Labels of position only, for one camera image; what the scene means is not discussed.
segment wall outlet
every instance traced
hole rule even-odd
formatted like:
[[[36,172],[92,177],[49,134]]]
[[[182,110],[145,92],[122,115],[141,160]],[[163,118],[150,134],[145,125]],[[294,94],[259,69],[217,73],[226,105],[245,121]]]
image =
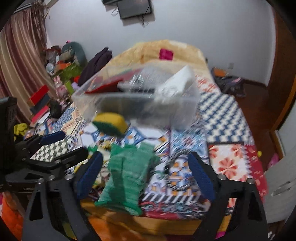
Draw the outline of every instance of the wall outlet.
[[[229,63],[228,64],[228,69],[233,69],[233,67],[234,67],[234,63]]]

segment striped curtain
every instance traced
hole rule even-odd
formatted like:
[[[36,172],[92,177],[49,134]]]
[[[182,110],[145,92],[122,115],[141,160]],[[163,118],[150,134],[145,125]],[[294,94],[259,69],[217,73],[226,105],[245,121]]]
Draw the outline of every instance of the striped curtain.
[[[53,82],[40,55],[44,49],[44,6],[36,2],[31,8],[12,15],[0,32],[0,98],[17,98],[19,123],[30,122],[32,113],[27,100],[41,86],[47,85],[49,94],[55,96]]]

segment wooden door frame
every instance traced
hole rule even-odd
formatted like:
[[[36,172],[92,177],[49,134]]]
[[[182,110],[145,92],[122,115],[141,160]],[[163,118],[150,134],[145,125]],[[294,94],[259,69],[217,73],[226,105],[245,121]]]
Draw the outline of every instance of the wooden door frame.
[[[276,151],[277,151],[280,159],[282,159],[284,157],[284,153],[283,153],[283,149],[282,149],[279,137],[277,135],[277,132],[280,129],[280,127],[283,125],[283,123],[285,122],[286,118],[288,117],[288,115],[294,105],[295,99],[296,99],[296,76],[294,78],[294,82],[293,82],[290,94],[288,96],[288,99],[285,103],[285,106],[284,106],[283,110],[281,111],[281,114],[277,118],[276,122],[272,126],[271,130],[269,131],[271,139],[275,144]]]

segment baseboard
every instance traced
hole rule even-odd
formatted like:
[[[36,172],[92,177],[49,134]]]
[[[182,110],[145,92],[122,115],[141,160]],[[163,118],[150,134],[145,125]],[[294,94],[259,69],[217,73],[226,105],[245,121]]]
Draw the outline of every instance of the baseboard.
[[[282,145],[279,141],[279,137],[276,134],[276,131],[270,131],[269,132],[270,137],[271,137],[271,141],[273,142],[275,148],[276,148],[276,152],[279,155],[279,159],[282,159],[284,157],[284,152],[283,152],[283,148]]]
[[[263,87],[263,88],[267,89],[267,86],[265,84],[254,81],[254,80],[246,80],[246,79],[244,79],[244,83],[248,84],[248,85],[260,86],[260,87]]]

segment wooden floor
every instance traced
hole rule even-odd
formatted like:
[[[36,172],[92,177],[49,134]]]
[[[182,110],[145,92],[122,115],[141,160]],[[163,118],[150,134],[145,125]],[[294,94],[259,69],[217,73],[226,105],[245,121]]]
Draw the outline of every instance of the wooden floor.
[[[236,98],[236,100],[249,124],[256,147],[262,152],[260,160],[263,170],[266,171],[271,157],[276,152],[269,130],[275,123],[278,113],[274,113],[272,106],[268,103],[269,96],[266,88],[250,84],[245,84],[244,87],[247,96]]]

